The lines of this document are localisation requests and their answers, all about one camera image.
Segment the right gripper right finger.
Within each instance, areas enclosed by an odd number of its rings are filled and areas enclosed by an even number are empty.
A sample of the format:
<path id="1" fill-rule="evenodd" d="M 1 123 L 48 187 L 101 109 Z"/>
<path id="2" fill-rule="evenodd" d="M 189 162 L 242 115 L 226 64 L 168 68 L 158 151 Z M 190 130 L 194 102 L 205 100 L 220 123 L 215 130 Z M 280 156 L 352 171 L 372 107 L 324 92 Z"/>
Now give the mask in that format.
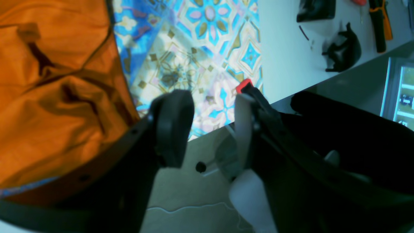
<path id="1" fill-rule="evenodd" d="M 237 145 L 237 154 L 242 169 L 250 169 L 252 166 L 255 149 L 254 137 L 259 133 L 259 121 L 257 119 L 257 102 L 247 94 L 238 94 L 234 109 L 234 130 Z"/>

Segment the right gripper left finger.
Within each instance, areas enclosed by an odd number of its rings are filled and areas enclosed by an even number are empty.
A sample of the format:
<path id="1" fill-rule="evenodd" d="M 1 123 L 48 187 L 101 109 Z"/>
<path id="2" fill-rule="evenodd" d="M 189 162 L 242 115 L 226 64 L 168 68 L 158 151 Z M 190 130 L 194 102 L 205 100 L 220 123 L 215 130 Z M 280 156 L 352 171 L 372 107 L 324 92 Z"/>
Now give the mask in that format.
<path id="1" fill-rule="evenodd" d="M 194 113 L 192 93 L 188 90 L 162 94 L 151 103 L 154 151 L 162 167 L 182 167 Z"/>

